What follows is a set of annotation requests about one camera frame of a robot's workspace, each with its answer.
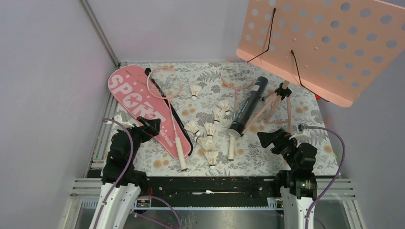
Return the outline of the black shuttlecock tube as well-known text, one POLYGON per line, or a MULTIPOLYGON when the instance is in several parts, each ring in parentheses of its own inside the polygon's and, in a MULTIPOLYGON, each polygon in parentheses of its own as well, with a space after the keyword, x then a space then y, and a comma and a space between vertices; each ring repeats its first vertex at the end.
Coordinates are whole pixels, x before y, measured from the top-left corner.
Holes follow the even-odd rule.
POLYGON ((238 112, 233 119, 230 127, 228 128, 229 136, 233 138, 240 138, 243 135, 243 131, 247 127, 249 118, 251 117, 258 100, 261 98, 268 84, 268 79, 266 77, 260 76, 256 79, 247 98, 240 106, 238 112))

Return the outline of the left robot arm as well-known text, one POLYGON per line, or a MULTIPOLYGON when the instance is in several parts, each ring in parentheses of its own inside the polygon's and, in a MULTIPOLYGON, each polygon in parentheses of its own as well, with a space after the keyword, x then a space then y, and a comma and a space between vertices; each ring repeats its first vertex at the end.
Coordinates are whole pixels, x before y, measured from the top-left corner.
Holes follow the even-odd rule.
POLYGON ((147 175, 134 168, 133 161, 140 145, 158 136, 160 119, 137 117, 140 126, 120 119, 104 118, 117 125, 102 169, 102 186, 91 229, 121 229, 138 196, 148 191, 147 175))

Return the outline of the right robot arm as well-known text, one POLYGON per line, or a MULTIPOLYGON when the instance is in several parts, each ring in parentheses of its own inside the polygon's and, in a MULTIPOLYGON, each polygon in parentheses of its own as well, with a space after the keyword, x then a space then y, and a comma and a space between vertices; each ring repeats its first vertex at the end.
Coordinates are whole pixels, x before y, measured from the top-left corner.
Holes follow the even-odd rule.
POLYGON ((258 132, 263 148, 273 145, 271 153, 281 155, 290 170, 280 170, 271 182, 272 190, 283 201, 284 228, 312 229, 313 206, 317 195, 317 181, 313 171, 317 148, 309 143, 298 143, 284 129, 258 132))

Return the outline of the white shuttlecock front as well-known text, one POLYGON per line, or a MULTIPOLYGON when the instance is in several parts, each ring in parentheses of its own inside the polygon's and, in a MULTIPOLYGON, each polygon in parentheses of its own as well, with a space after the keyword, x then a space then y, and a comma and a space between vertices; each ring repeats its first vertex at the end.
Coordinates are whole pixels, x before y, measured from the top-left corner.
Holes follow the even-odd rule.
POLYGON ((206 151, 204 153, 204 156, 208 161, 210 169, 215 168, 218 155, 219 155, 218 151, 206 151))

